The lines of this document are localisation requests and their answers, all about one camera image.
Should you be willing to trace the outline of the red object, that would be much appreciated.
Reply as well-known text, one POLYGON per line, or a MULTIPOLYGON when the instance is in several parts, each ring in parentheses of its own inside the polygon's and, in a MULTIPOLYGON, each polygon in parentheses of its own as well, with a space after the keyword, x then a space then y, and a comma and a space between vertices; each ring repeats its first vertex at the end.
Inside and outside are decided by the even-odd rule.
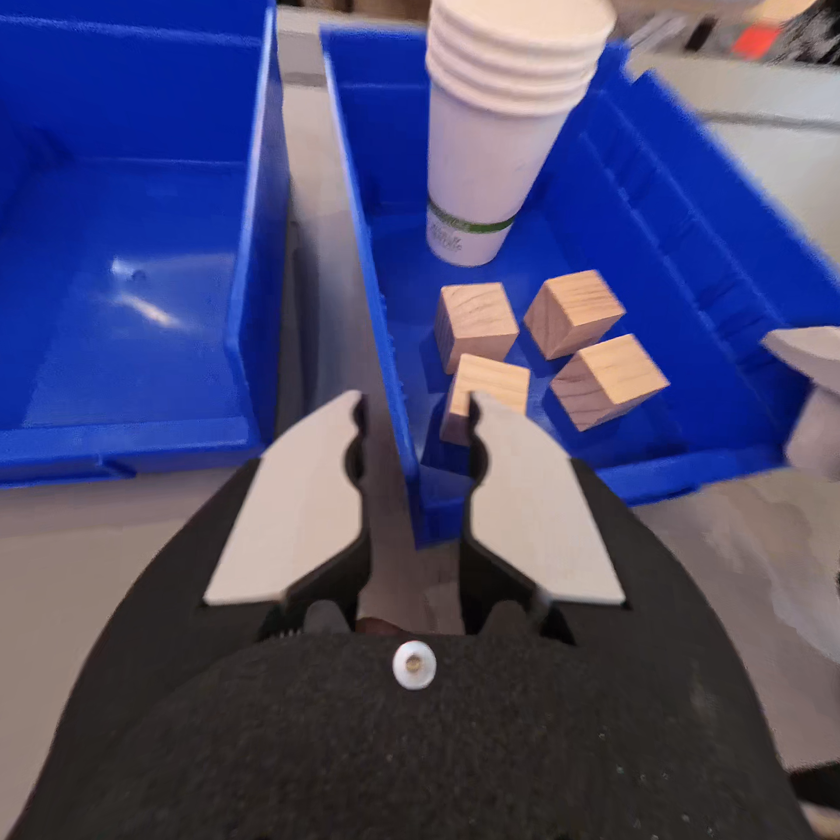
POLYGON ((742 28, 730 47, 730 56, 745 61, 762 61, 770 53, 784 26, 753 23, 742 28))

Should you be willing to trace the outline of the blue plastic bin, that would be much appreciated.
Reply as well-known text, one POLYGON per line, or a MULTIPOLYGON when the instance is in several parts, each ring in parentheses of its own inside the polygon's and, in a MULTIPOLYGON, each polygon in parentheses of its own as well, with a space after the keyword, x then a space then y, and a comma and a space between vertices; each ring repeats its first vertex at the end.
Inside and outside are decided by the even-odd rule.
POLYGON ((232 468, 277 413, 275 2, 2 2, 3 489, 232 468))
POLYGON ((578 432, 550 392, 563 360, 524 332, 528 416, 630 507, 776 469, 808 392, 761 345, 773 329, 837 326, 838 274, 742 178, 652 73, 609 45, 499 254, 459 268, 427 246, 425 35, 324 28, 322 51, 360 265, 418 547, 456 539, 465 447, 439 438, 450 379, 434 340, 443 286, 500 282, 523 317, 543 282, 595 269, 670 385, 578 432))

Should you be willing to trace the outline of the light wooden cube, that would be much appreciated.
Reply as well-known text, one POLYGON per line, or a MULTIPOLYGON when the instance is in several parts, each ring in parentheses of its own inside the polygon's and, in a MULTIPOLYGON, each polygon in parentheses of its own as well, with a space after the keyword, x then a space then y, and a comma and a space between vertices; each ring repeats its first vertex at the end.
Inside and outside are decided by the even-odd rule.
POLYGON ((441 288, 434 337, 447 375, 456 373, 463 354, 503 362, 518 336, 518 321, 500 282, 441 288))
POLYGON ((525 415, 530 375, 525 367, 463 353, 448 389, 440 439, 453 445, 469 443, 469 406, 473 392, 489 394, 515 413, 525 415))
POLYGON ((576 351, 549 388, 573 426, 584 432, 629 413, 669 385, 629 333, 576 351))
POLYGON ((543 282, 523 323, 547 361, 597 343, 626 313, 595 269, 543 282))

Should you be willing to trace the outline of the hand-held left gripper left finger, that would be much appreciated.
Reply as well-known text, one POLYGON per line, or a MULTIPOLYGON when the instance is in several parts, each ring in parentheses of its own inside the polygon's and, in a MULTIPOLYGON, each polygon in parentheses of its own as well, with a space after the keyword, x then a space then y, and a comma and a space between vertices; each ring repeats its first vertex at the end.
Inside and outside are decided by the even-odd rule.
POLYGON ((354 625, 371 577, 364 489, 366 398, 346 391, 300 420, 259 459, 219 561, 207 606, 273 605, 283 629, 331 602, 354 625))

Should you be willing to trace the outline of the stack of white paper cups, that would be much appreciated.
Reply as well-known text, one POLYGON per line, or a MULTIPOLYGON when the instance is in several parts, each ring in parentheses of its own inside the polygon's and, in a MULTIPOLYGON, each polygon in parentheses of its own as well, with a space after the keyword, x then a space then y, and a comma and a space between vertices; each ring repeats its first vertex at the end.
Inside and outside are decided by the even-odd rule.
POLYGON ((616 12, 604 1, 437 1, 429 11, 427 243, 460 267, 500 250, 616 12))

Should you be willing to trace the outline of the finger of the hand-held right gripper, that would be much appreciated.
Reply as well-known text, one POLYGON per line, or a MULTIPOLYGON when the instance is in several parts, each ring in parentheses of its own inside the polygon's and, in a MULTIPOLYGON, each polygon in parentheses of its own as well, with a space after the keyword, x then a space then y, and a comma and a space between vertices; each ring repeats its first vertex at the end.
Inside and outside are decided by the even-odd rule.
POLYGON ((788 464, 839 481, 839 328, 776 329, 762 346, 811 386, 784 454, 788 464))

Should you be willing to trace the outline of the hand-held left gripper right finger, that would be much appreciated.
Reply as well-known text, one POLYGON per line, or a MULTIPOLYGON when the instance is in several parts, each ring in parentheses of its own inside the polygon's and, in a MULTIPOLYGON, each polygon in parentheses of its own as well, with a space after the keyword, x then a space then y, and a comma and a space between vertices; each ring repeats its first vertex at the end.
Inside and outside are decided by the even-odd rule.
POLYGON ((488 392, 468 414, 472 487, 465 499, 458 594, 466 627, 514 602, 551 624, 560 604, 627 598, 572 458, 539 425, 488 392))

